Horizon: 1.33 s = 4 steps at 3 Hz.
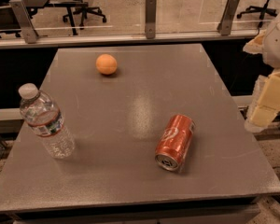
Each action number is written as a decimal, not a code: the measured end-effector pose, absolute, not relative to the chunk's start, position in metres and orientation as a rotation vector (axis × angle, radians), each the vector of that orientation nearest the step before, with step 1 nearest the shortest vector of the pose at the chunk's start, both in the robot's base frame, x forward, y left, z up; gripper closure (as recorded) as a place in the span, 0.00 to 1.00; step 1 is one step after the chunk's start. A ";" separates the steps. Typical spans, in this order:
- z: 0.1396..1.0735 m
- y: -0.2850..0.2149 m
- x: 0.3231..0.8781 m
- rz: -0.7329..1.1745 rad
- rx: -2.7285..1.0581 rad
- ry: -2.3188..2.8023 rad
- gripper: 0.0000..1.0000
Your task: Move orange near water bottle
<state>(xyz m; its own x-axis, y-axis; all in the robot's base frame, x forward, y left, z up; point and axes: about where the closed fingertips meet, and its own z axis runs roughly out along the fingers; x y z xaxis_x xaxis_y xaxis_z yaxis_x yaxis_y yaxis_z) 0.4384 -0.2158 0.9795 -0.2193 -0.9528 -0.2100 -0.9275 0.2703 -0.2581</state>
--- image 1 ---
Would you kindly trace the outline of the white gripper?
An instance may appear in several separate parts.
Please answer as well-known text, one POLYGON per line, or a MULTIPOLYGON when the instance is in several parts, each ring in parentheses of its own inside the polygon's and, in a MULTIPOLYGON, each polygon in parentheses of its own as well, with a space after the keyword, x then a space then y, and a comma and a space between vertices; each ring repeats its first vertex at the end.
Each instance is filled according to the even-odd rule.
POLYGON ((267 77, 259 75, 246 113, 245 129, 260 133, 280 112, 280 12, 268 25, 266 32, 260 31, 244 45, 243 51, 249 54, 263 52, 263 61, 275 68, 267 77))

